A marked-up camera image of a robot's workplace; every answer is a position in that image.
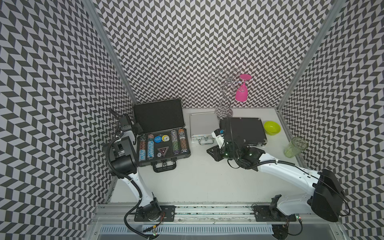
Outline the small silver poker case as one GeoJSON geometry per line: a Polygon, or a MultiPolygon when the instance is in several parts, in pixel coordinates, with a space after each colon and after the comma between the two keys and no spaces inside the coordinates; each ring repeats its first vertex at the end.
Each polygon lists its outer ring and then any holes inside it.
{"type": "Polygon", "coordinates": [[[193,143],[200,145],[212,145],[215,138],[212,132],[219,128],[219,119],[214,112],[190,114],[190,131],[193,143]]]}

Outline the large black poker case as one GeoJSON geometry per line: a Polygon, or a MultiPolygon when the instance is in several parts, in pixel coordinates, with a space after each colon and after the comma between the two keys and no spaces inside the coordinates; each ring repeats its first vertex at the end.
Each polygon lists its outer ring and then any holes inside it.
{"type": "Polygon", "coordinates": [[[148,154],[147,142],[148,135],[153,134],[156,136],[168,135],[170,140],[168,142],[155,143],[155,157],[152,160],[146,160],[140,162],[140,167],[151,166],[155,173],[162,173],[175,170],[177,167],[177,161],[186,159],[191,156],[191,148],[189,146],[188,134],[186,130],[186,123],[183,115],[183,106],[181,99],[170,99],[164,101],[157,101],[145,104],[139,104],[134,106],[134,118],[136,122],[139,122],[142,126],[144,133],[137,136],[137,154],[139,157],[139,142],[140,136],[146,136],[146,154],[148,154]],[[186,141],[188,152],[182,153],[179,140],[180,153],[178,155],[173,154],[171,131],[184,129],[186,133],[186,141]],[[158,148],[169,147],[169,150],[165,157],[158,158],[158,148]]]}

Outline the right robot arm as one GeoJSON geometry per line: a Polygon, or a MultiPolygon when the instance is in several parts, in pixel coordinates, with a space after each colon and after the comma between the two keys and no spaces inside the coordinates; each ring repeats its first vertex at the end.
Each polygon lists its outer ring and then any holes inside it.
{"type": "Polygon", "coordinates": [[[326,169],[318,172],[301,168],[260,148],[240,148],[232,134],[229,141],[226,141],[225,135],[226,132],[221,129],[212,132],[212,137],[218,145],[210,148],[208,153],[215,160],[233,160],[244,170],[272,175],[303,191],[296,195],[274,196],[265,210],[272,221],[298,217],[300,214],[315,214],[334,223],[343,216],[342,207],[347,205],[346,196],[333,172],[326,169]]]}

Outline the black carbon poker case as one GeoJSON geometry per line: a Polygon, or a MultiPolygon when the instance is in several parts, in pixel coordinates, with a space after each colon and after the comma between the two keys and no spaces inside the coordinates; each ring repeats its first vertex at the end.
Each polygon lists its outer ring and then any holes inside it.
{"type": "Polygon", "coordinates": [[[234,140],[239,147],[262,147],[268,142],[260,118],[226,118],[220,120],[220,128],[224,130],[225,141],[234,140]]]}

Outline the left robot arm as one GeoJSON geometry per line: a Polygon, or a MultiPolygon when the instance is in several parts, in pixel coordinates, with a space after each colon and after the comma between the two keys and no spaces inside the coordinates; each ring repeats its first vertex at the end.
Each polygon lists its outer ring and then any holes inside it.
{"type": "Polygon", "coordinates": [[[117,120],[114,138],[103,146],[107,167],[112,176],[125,182],[138,200],[134,208],[137,215],[146,221],[162,220],[165,213],[158,200],[148,190],[140,173],[139,158],[136,153],[137,135],[142,132],[139,124],[133,123],[129,115],[120,115],[109,109],[117,120]]]}

